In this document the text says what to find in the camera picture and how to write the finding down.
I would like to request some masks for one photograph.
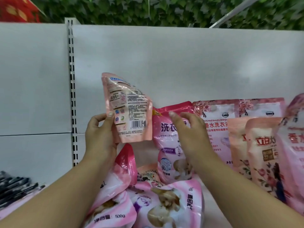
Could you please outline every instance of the left hand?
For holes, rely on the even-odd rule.
[[[99,161],[101,164],[111,168],[116,158],[117,146],[113,143],[112,124],[114,122],[113,112],[95,115],[88,123],[86,130],[86,153],[84,159]]]

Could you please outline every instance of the right hand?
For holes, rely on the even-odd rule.
[[[186,157],[190,159],[190,162],[199,157],[203,159],[218,159],[218,155],[213,151],[210,144],[209,135],[203,119],[195,114],[181,113],[180,116],[188,119],[190,122],[191,127],[189,128],[176,113],[170,111],[169,115],[177,129],[181,148]]]

